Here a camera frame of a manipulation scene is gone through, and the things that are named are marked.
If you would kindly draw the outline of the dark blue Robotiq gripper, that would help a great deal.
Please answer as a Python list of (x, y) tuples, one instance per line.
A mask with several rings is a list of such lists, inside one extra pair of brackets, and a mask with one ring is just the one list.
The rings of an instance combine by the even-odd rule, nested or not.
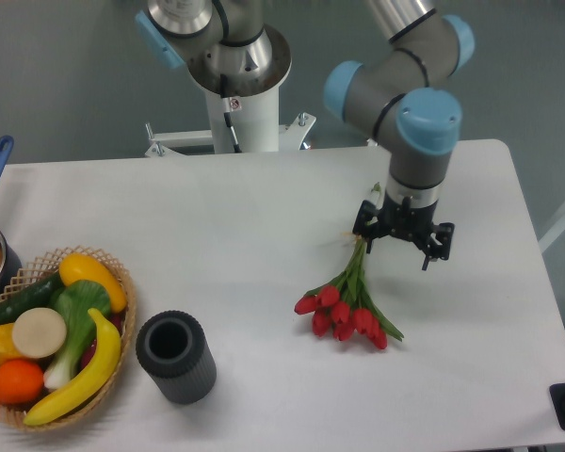
[(427, 207), (412, 207), (405, 198), (401, 203), (385, 195), (380, 210), (369, 200), (363, 200), (354, 220), (352, 233), (365, 244), (370, 253), (376, 239), (391, 236), (412, 242), (424, 253), (422, 270), (427, 271), (431, 262), (447, 261), (450, 257), (455, 224), (433, 224), (437, 202)]

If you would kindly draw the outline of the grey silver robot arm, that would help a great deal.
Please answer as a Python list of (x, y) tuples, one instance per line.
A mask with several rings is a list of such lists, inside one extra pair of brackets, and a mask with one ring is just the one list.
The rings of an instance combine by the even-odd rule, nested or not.
[[(430, 1), (372, 1), (392, 52), (365, 66), (346, 61), (328, 76), (326, 108), (391, 155), (381, 206), (364, 202), (353, 230), (367, 242), (391, 236), (445, 260), (454, 225), (435, 223), (462, 121), (460, 103), (440, 84), (472, 56), (470, 26)], [(187, 67), (204, 95), (217, 153), (282, 147), (279, 88), (291, 69), (284, 36), (266, 24), (259, 1), (150, 1), (140, 36), (170, 68)]]

